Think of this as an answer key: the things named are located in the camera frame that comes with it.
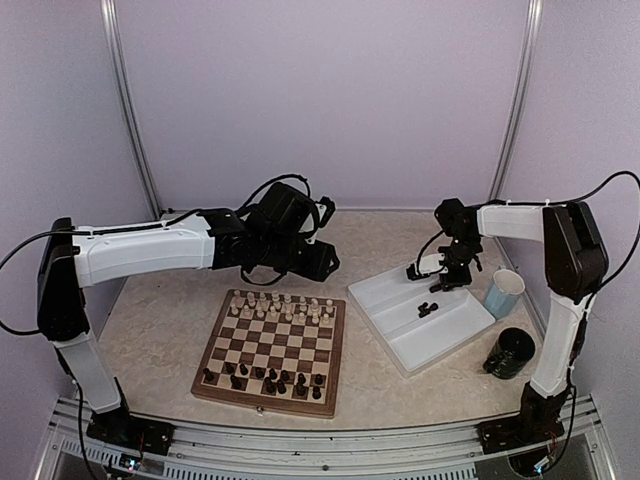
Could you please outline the white plastic tray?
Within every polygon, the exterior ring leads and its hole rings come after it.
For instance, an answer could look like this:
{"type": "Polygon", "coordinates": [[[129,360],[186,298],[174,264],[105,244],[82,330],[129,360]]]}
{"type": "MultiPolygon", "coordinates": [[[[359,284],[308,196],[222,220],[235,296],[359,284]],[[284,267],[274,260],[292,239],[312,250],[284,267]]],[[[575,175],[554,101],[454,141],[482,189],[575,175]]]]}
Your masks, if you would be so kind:
{"type": "Polygon", "coordinates": [[[402,377],[408,379],[472,342],[495,318],[465,288],[431,293],[438,278],[410,281],[402,266],[356,282],[349,298],[402,377]],[[418,306],[439,309],[420,318],[418,306]]]}

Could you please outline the wooden chess board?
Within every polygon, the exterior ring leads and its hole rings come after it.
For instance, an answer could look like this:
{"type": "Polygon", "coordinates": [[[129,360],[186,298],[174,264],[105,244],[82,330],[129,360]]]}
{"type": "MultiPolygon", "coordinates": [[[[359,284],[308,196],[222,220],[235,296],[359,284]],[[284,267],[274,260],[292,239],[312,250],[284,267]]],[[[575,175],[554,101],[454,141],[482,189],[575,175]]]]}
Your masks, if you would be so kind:
{"type": "Polygon", "coordinates": [[[346,303],[341,299],[230,289],[227,291],[192,383],[192,394],[200,399],[271,410],[307,417],[333,418],[341,367],[345,330],[346,303]],[[234,375],[242,383],[241,390],[231,387],[225,363],[235,367],[234,375]],[[240,374],[244,364],[249,374],[240,374]],[[256,377],[257,367],[265,370],[256,377]],[[213,384],[203,381],[203,369],[215,374],[213,384]],[[278,374],[287,370],[286,393],[265,391],[264,379],[269,369],[278,374]],[[295,394],[298,374],[306,376],[307,396],[295,394]],[[322,385],[314,384],[314,376],[322,374],[322,385]],[[319,386],[322,397],[312,398],[319,386]]]}

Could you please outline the black chess piece eleventh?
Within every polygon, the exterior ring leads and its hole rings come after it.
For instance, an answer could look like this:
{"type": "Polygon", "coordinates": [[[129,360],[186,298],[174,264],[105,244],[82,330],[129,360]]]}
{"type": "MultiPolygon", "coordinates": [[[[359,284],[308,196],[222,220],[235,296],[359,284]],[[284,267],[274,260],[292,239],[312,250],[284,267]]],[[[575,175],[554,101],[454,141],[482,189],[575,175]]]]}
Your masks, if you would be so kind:
{"type": "Polygon", "coordinates": [[[302,383],[296,384],[295,385],[295,394],[299,398],[305,398],[307,396],[307,387],[302,383]]]}

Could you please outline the black chess piece thirteenth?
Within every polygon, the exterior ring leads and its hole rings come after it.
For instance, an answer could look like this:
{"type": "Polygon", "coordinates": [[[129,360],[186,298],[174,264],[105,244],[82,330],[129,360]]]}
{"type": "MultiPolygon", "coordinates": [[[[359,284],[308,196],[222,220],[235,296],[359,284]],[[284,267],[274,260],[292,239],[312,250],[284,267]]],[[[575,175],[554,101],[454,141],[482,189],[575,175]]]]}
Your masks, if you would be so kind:
{"type": "Polygon", "coordinates": [[[231,381],[231,387],[234,390],[241,390],[243,388],[242,381],[238,377],[236,377],[234,374],[230,376],[230,381],[231,381]]]}

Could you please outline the black chess rook corner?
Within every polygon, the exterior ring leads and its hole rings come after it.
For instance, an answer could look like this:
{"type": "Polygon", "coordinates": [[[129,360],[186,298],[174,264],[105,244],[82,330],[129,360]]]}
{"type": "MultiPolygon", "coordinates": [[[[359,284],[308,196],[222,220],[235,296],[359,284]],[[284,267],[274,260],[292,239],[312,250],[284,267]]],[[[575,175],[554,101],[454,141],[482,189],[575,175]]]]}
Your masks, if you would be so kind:
{"type": "Polygon", "coordinates": [[[203,381],[208,384],[213,384],[216,377],[215,374],[208,368],[203,369],[203,381]]]}

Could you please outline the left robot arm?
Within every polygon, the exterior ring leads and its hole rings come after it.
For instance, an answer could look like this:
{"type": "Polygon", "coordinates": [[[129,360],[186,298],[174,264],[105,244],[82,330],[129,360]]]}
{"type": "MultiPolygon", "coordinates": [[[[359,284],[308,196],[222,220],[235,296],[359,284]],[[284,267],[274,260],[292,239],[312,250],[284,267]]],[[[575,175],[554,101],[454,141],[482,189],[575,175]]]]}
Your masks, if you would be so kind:
{"type": "Polygon", "coordinates": [[[56,220],[38,273],[37,326],[76,381],[102,430],[121,445],[140,434],[125,394],[92,331],[84,291],[103,283],[171,270],[256,267],[278,279],[294,274],[325,281],[339,266],[333,245],[317,239],[336,210],[281,178],[257,189],[239,208],[196,208],[155,222],[76,227],[56,220]]]}

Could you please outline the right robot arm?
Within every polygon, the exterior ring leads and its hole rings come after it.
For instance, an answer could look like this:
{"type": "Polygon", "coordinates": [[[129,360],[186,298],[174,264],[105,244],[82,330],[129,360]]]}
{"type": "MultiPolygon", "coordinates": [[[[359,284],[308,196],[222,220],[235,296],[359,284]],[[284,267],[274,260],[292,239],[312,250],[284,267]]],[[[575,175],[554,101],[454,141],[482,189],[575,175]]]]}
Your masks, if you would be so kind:
{"type": "Polygon", "coordinates": [[[471,282],[470,263],[478,260],[484,237],[538,241],[544,247],[544,272],[550,312],[538,365],[526,383],[520,411],[509,433],[523,444],[547,432],[563,431],[559,414],[571,387],[571,371],[584,343],[591,303],[609,268],[604,242],[586,202],[511,203],[494,200],[465,206],[444,200],[435,210],[442,234],[450,238],[431,255],[420,252],[418,276],[438,275],[446,292],[471,282]]]}

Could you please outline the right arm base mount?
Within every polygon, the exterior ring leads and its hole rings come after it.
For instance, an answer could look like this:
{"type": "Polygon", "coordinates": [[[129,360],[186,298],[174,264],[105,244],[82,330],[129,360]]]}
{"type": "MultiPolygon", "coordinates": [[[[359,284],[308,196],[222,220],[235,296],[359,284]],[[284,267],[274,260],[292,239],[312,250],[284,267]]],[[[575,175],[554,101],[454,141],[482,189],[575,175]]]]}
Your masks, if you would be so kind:
{"type": "Polygon", "coordinates": [[[481,422],[477,432],[482,451],[488,455],[561,437],[565,429],[559,420],[529,425],[518,416],[511,416],[481,422]]]}

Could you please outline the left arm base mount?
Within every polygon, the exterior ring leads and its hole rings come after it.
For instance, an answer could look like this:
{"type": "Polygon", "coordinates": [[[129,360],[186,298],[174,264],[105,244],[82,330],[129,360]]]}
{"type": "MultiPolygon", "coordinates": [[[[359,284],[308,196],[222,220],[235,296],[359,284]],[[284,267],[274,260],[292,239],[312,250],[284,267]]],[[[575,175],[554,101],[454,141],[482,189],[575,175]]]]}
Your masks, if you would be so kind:
{"type": "Polygon", "coordinates": [[[87,435],[94,440],[141,453],[167,456],[175,427],[167,422],[132,417],[124,424],[92,419],[87,435]]]}

